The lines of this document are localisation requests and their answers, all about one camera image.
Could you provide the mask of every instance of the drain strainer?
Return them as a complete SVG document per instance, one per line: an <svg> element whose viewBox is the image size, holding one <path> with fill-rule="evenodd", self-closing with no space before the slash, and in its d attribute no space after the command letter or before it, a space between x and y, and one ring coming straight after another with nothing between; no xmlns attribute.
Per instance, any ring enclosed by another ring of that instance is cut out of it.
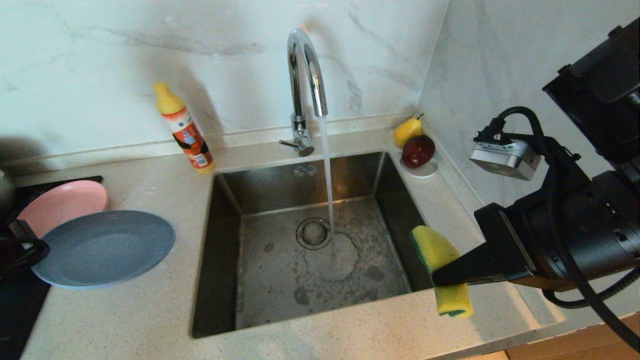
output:
<svg viewBox="0 0 640 360"><path fill-rule="evenodd" d="M322 218L308 218L298 225L296 239L306 249L321 249L331 241L330 225Z"/></svg>

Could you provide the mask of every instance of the bottle label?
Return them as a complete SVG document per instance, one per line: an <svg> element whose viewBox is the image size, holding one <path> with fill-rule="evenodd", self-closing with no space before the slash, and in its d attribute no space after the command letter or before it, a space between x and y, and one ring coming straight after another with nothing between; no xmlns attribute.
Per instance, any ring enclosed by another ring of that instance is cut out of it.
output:
<svg viewBox="0 0 640 360"><path fill-rule="evenodd" d="M163 115L163 117L173 133L173 138L182 148L182 151L187 154L193 167L204 168L213 163L209 147L202 138L187 108L174 114Z"/></svg>

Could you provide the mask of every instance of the marble wall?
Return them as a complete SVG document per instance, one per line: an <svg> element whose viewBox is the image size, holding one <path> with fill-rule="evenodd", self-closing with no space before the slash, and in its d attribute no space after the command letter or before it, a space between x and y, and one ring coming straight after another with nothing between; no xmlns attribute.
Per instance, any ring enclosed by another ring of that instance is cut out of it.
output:
<svg viewBox="0 0 640 360"><path fill-rule="evenodd" d="M637 0L450 2L419 109L483 202L510 205L540 188L547 170L542 164L527 182L485 172L468 160L473 133L511 106L534 110L546 135L582 155L579 165L587 175L610 169L541 89L563 65L639 15ZM508 118L505 130L531 133L519 115Z"/></svg>
<svg viewBox="0 0 640 360"><path fill-rule="evenodd" d="M330 120L412 111L447 3L2 1L0 160L170 139L160 80L205 134L286 126L295 27L319 53Z"/></svg>

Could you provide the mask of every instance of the blue plate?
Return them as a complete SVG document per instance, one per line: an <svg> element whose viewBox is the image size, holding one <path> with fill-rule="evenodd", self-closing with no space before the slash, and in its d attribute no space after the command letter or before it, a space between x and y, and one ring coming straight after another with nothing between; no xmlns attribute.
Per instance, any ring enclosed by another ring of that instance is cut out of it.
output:
<svg viewBox="0 0 640 360"><path fill-rule="evenodd" d="M42 240L51 251L33 272L63 288L104 288L156 266L175 242L164 219L140 211L105 211L66 222Z"/></svg>

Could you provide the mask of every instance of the water stream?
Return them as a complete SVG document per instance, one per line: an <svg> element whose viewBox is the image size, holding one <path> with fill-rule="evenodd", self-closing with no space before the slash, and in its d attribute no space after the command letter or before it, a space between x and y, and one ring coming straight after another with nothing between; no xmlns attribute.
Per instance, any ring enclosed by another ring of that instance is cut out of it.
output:
<svg viewBox="0 0 640 360"><path fill-rule="evenodd" d="M322 153L324 157L324 174L326 176L326 196L329 202L330 233L333 234L333 190L331 188L331 163L329 160L329 138L326 133L326 117L319 117L320 132L322 134Z"/></svg>

